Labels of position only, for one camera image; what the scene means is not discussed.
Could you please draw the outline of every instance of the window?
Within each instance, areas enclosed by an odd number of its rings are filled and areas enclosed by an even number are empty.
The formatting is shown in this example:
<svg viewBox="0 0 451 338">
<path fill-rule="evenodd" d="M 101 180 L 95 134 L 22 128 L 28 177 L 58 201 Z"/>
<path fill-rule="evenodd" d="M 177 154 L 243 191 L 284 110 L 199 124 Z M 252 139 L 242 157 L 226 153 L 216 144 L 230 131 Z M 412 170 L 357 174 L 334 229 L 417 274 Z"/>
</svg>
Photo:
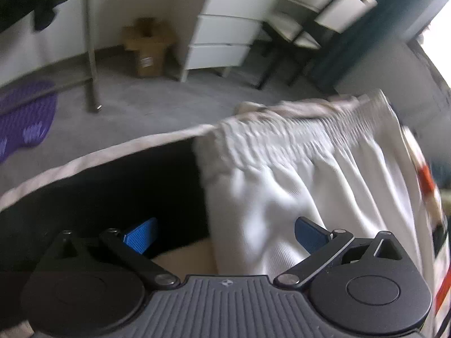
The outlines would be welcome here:
<svg viewBox="0 0 451 338">
<path fill-rule="evenodd" d="M 450 92 L 451 87 L 451 0 L 430 24 L 409 44 L 429 67 L 439 87 Z"/>
</svg>

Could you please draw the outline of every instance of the black chair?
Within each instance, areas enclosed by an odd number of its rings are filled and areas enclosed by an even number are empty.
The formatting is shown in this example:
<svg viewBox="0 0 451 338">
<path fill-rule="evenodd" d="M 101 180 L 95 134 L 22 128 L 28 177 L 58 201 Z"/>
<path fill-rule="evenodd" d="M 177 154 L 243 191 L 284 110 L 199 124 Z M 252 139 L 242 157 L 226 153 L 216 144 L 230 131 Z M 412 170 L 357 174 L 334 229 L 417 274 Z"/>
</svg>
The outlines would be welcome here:
<svg viewBox="0 0 451 338">
<path fill-rule="evenodd" d="M 287 14 L 271 14 L 262 25 L 272 39 L 265 54 L 272 48 L 277 53 L 256 88 L 261 90 L 265 86 L 286 56 L 294 59 L 300 66 L 288 81 L 292 85 L 302 74 L 305 65 L 322 49 L 327 49 L 335 34 L 345 31 L 376 4 L 376 0 L 332 0 L 318 15 L 307 19 L 302 25 Z"/>
</svg>

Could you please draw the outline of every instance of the ribbed grip surface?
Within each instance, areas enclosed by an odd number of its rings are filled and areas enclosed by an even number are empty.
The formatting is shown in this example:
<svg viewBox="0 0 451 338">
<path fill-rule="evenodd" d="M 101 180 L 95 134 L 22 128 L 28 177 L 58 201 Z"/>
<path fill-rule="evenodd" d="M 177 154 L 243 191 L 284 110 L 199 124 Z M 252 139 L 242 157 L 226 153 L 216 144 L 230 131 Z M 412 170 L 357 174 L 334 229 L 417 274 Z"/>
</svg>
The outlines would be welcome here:
<svg viewBox="0 0 451 338">
<path fill-rule="evenodd" d="M 156 292 L 136 320 L 104 337 L 352 336 L 335 329 L 320 318 L 301 293 L 275 288 L 266 276 L 190 276 L 188 282 L 177 290 Z M 411 337 L 421 338 L 418 333 L 411 334 Z"/>
</svg>

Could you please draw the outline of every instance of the elastic waistband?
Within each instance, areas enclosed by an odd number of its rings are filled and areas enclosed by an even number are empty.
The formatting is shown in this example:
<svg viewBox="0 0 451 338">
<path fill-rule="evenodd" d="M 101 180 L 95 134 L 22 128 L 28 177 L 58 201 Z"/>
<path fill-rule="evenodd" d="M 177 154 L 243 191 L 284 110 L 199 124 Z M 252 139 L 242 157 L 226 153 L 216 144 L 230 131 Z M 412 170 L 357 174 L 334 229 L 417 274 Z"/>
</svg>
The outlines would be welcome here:
<svg viewBox="0 0 451 338">
<path fill-rule="evenodd" d="M 398 119 L 379 92 L 354 109 L 318 119 L 229 118 L 197 138 L 195 151 L 204 178 L 231 168 L 294 164 L 302 158 L 357 143 Z"/>
</svg>

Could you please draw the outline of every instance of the cardboard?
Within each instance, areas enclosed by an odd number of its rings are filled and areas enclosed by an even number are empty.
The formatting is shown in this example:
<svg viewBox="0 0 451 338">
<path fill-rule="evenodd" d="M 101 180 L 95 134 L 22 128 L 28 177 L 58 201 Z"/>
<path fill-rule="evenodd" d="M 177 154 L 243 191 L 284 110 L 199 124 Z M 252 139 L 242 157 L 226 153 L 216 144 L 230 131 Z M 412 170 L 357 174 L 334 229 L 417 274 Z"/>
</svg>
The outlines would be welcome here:
<svg viewBox="0 0 451 338">
<path fill-rule="evenodd" d="M 139 18 L 122 29 L 122 40 L 127 51 L 135 51 L 138 76 L 148 77 L 163 74 L 166 50 L 177 37 L 167 21 Z"/>
</svg>

